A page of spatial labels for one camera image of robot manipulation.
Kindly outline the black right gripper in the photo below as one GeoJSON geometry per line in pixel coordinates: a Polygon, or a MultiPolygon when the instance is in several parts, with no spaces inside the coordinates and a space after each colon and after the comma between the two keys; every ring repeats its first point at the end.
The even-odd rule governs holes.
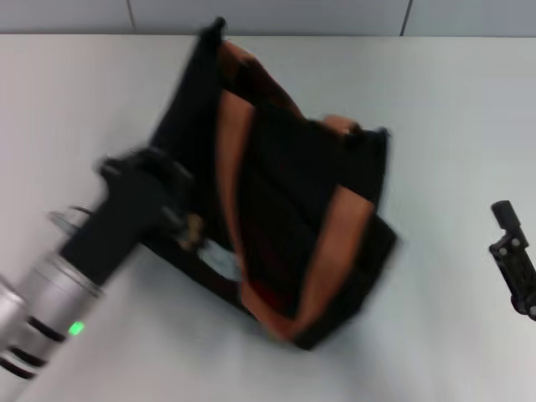
{"type": "Polygon", "coordinates": [[[489,246],[489,252],[511,292],[513,309],[535,322],[535,269],[526,252],[529,243],[508,200],[494,203],[491,210],[504,235],[489,246]]]}

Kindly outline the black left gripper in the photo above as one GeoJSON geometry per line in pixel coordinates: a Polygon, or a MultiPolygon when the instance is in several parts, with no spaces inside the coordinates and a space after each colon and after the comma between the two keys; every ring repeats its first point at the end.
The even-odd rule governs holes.
{"type": "Polygon", "coordinates": [[[188,231],[193,176],[154,148],[105,156],[95,171],[106,196],[61,247],[61,257],[102,286],[148,235],[188,231]]]}

